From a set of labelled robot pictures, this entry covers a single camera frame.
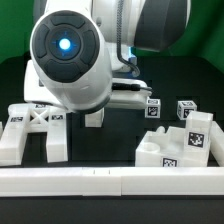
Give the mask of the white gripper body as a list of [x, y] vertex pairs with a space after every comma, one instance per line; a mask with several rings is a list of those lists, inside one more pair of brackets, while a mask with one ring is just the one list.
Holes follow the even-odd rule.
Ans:
[[[107, 103], [101, 108], [145, 109], [149, 92], [143, 89], [139, 91], [114, 90]], [[24, 100], [28, 103], [51, 105], [67, 110], [40, 81], [33, 62], [28, 61], [24, 79]]]

